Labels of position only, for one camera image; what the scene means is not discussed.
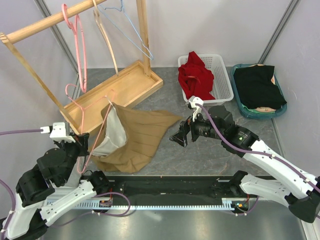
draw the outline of red cloth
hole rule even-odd
[[[181,65],[178,71],[178,80],[187,99],[192,96],[202,100],[215,99],[210,94],[214,84],[214,75],[205,68],[205,63],[194,51],[189,52],[188,61]]]

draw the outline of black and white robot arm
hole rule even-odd
[[[10,212],[6,219],[0,221],[1,233],[4,233],[6,240],[35,240],[74,206],[109,190],[109,181],[104,173],[94,171],[75,190],[45,205],[46,198],[55,192],[52,184],[57,188],[64,186],[77,158],[88,154],[89,134],[72,134],[69,125],[64,122],[56,122],[42,129],[42,133],[50,134],[59,148],[48,150],[37,160],[37,165],[19,179],[14,213]]]
[[[254,163],[277,180],[264,180],[238,171],[232,182],[239,191],[278,202],[301,220],[314,222],[320,211],[319,177],[296,167],[268,147],[256,134],[236,125],[232,114],[224,106],[214,106],[206,112],[219,134],[209,119],[203,119],[203,101],[200,98],[192,97],[189,108],[194,109],[193,115],[180,123],[179,131],[170,137],[171,141],[186,147],[189,132],[193,142],[199,136],[222,140],[221,144],[227,151]]]

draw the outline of wooden tray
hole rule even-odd
[[[116,92],[114,102],[124,107],[134,107],[163,86],[163,80],[151,71],[150,77],[145,75],[144,65],[140,60],[119,72],[119,76],[112,76],[95,88],[76,99],[82,106],[89,106],[103,96],[112,98]],[[101,110],[109,104],[107,98],[103,98],[84,111],[83,133],[94,134],[103,122]],[[64,109],[70,114],[79,126],[70,126],[76,134],[81,133],[82,111],[75,103],[69,103]]]

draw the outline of black garment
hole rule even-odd
[[[286,104],[277,85],[271,82],[274,76],[274,66],[250,66],[237,68],[234,81],[240,100],[248,109],[269,107],[280,109]]]

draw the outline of white laundry basket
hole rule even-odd
[[[222,57],[219,54],[198,54],[199,58],[204,62],[205,68],[211,70],[214,76],[212,91],[210,94],[215,97],[215,100],[204,100],[206,106],[222,105],[224,102],[231,101],[234,98],[234,93],[230,84],[227,69]],[[188,56],[178,58],[178,66],[185,64],[188,61]],[[186,94],[182,90],[183,99],[187,102]]]

